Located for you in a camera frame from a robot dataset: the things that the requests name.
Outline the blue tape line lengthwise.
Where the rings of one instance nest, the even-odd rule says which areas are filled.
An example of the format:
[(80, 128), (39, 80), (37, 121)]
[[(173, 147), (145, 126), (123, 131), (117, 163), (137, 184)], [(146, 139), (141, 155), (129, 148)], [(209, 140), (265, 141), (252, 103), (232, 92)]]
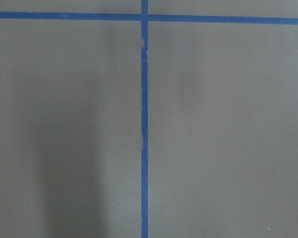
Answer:
[(149, 32), (149, 1), (142, 0), (142, 161), (141, 161), (141, 206), (142, 206), (142, 238), (149, 237), (149, 157), (148, 157), (148, 32)]

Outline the blue tape line crosswise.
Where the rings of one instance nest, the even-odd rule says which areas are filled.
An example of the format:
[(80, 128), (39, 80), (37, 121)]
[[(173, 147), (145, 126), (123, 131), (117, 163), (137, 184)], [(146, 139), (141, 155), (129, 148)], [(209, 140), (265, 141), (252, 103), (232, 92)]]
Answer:
[(161, 15), (124, 13), (70, 13), (70, 12), (14, 12), (0, 11), (0, 19), (56, 19), (56, 20), (105, 20), (149, 22), (199, 22), (298, 25), (298, 18), (206, 16), (206, 15)]

